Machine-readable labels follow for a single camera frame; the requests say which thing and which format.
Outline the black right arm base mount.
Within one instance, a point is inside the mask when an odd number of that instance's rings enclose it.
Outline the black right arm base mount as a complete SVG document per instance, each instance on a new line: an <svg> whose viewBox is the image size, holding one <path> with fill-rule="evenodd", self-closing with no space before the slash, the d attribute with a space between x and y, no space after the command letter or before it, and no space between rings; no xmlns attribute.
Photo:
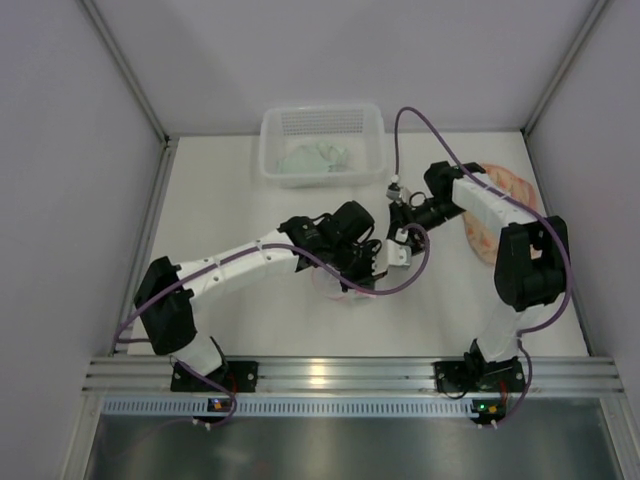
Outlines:
<svg viewBox="0 0 640 480"><path fill-rule="evenodd" d="M434 365L436 390L457 400L468 393L521 393L525 375L517 356L507 360L488 361L478 342L459 360L441 360Z"/></svg>

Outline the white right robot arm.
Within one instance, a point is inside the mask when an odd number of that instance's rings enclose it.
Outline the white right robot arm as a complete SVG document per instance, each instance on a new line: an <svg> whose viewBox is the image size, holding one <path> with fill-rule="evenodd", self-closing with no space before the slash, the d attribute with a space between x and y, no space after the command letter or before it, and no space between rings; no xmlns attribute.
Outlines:
<svg viewBox="0 0 640 480"><path fill-rule="evenodd" d="M525 329L522 320L568 297L566 223L518 201L475 162L434 163L424 180L431 194L416 204L404 192L399 176L392 176L387 190L390 226L378 263L407 266L424 252L423 233L408 230L410 224L430 231L457 216L474 218L497 242L493 282L499 302L470 351L487 363L506 361L518 352Z"/></svg>

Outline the white mesh pink-trimmed laundry bag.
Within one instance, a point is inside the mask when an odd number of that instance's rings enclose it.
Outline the white mesh pink-trimmed laundry bag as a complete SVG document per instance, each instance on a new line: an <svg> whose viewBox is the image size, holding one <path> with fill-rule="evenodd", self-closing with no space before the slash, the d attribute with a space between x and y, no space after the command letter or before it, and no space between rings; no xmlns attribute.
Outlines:
<svg viewBox="0 0 640 480"><path fill-rule="evenodd" d="M311 282L314 289L323 297L336 302L352 302L372 299L373 295L365 294L357 290L342 289L340 281L327 270L315 268L311 272Z"/></svg>

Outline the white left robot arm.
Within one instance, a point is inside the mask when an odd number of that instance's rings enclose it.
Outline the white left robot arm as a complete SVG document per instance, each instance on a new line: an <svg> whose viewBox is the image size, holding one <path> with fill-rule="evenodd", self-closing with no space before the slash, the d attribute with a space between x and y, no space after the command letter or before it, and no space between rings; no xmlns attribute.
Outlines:
<svg viewBox="0 0 640 480"><path fill-rule="evenodd" d="M200 260L174 264L166 256L148 266L134 296L151 349L172 356L202 376L223 369L216 341L199 332L197 314L213 302L276 275L326 265L343 289L370 290L382 241L372 238L375 222L358 202L316 218L294 216L275 230L241 247Z"/></svg>

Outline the light green garment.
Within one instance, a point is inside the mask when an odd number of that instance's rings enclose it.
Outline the light green garment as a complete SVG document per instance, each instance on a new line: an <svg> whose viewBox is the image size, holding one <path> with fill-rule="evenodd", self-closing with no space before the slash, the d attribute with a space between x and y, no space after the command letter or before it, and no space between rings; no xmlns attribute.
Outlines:
<svg viewBox="0 0 640 480"><path fill-rule="evenodd" d="M277 163L282 175L342 173L350 170L348 148L326 141L299 145Z"/></svg>

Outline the peach patterned laundry bag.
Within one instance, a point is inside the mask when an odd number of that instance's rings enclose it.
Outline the peach patterned laundry bag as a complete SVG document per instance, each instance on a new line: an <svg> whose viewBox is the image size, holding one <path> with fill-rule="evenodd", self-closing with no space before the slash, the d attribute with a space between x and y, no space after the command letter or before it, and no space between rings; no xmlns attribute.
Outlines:
<svg viewBox="0 0 640 480"><path fill-rule="evenodd" d="M501 229L510 219L509 213L515 208L504 200L504 195L533 210L538 210L538 196L531 182L518 176L506 167L480 163L485 171L484 182L492 183L499 190L499 196L483 193L480 204L471 212L463 213L464 232L473 253L485 265L494 266L497 261Z"/></svg>

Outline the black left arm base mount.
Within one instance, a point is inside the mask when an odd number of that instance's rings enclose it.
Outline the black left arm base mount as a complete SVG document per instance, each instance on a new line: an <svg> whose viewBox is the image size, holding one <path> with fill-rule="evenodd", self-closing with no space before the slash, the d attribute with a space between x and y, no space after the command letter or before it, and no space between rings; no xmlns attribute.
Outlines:
<svg viewBox="0 0 640 480"><path fill-rule="evenodd" d="M189 373L174 357L170 357L170 361L173 368L170 385L172 392L218 391L218 388ZM258 380L258 367L259 364L255 361L227 361L220 369L207 375L207 378L232 393L254 393Z"/></svg>

